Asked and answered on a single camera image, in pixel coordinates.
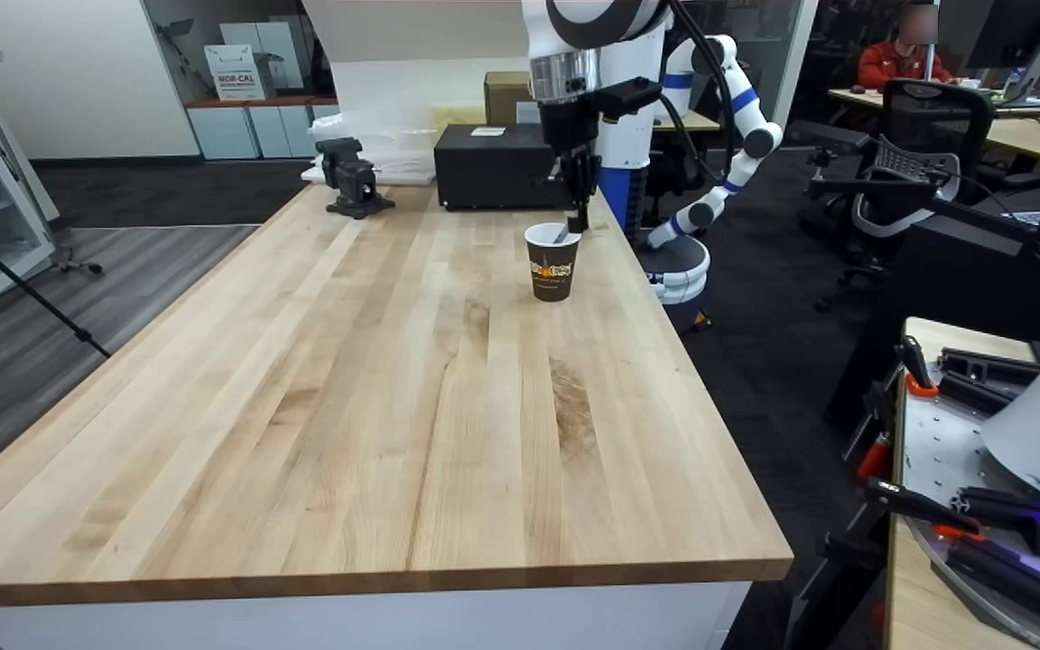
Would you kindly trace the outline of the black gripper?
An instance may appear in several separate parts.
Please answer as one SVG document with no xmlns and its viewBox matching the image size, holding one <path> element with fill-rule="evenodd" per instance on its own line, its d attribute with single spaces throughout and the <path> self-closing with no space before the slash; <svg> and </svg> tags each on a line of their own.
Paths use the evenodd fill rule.
<svg viewBox="0 0 1040 650">
<path fill-rule="evenodd" d="M 568 233 L 588 233 L 600 171 L 640 171 L 646 162 L 654 135 L 650 104 L 656 99 L 660 87 L 637 77 L 542 104 L 542 135 L 558 154 L 553 176 L 562 186 Z"/>
</svg>

